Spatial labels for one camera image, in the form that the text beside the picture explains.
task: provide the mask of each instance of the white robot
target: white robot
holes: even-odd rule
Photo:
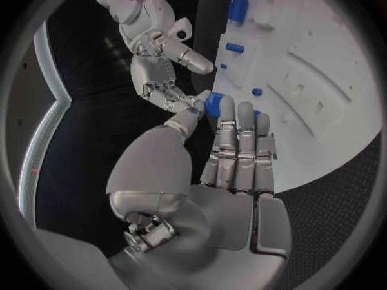
[[[115,270],[135,289],[273,286],[290,254],[291,231],[283,202],[273,196],[269,117],[256,116],[249,102],[236,116],[233,99],[223,97],[201,184],[191,186],[184,142],[204,116],[210,92],[186,96],[175,86],[170,60],[200,74],[213,64],[181,43],[192,36],[191,24],[175,21],[165,0],[97,1],[119,23],[134,54],[137,93],[177,113],[134,141],[110,175],[112,210],[128,223],[129,246],[111,259]]]

